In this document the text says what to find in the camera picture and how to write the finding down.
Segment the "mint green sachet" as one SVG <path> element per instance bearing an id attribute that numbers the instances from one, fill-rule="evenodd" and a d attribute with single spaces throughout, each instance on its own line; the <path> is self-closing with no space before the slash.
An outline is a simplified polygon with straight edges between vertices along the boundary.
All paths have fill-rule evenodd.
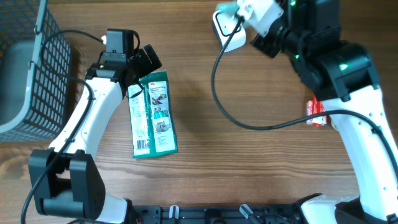
<path id="1" fill-rule="evenodd" d="M 222 2 L 216 5 L 215 11 L 221 11 L 227 13 L 230 16 L 237 16 L 239 18 L 243 18 L 243 13 L 241 12 L 241 7 L 246 2 L 246 0 L 235 0 Z"/>

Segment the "green snack packet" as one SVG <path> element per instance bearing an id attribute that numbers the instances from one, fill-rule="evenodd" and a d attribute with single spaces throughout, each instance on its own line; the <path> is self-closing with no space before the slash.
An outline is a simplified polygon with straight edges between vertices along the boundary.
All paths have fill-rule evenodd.
<path id="1" fill-rule="evenodd" d="M 134 159 L 178 151 L 167 72 L 153 72 L 127 90 Z"/>

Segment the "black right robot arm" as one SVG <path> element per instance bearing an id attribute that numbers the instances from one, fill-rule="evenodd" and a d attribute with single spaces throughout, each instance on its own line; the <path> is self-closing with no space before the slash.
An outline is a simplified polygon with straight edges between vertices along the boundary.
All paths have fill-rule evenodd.
<path id="1" fill-rule="evenodd" d="M 247 20 L 254 46 L 270 57 L 287 54 L 338 130 L 359 195 L 318 195 L 301 204 L 309 223 L 396 223 L 397 146 L 369 52 L 342 40 L 338 1 L 254 1 Z"/>

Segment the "red Nescafe stick sachet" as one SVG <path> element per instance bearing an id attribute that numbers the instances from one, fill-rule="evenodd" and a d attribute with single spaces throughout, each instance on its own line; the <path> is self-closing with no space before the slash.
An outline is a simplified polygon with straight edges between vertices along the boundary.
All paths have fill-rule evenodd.
<path id="1" fill-rule="evenodd" d="M 312 108 L 313 114 L 324 112 L 323 105 L 317 100 L 316 96 L 313 96 L 312 102 L 313 102 L 313 108 Z M 313 126 L 324 126 L 326 124 L 327 124 L 326 116 L 318 116 L 312 119 Z"/>

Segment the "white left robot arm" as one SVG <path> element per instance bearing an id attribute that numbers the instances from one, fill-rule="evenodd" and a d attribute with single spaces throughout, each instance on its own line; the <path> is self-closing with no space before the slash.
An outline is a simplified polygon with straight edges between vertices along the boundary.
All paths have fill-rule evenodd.
<path id="1" fill-rule="evenodd" d="M 41 215 L 67 217 L 72 223 L 141 223 L 129 199 L 106 193 L 95 163 L 106 126 L 128 88 L 161 67 L 151 45 L 142 46 L 129 29 L 108 29 L 105 49 L 80 80 L 83 93 L 70 119 L 46 150 L 29 157 L 32 188 L 20 221 L 34 203 Z"/>

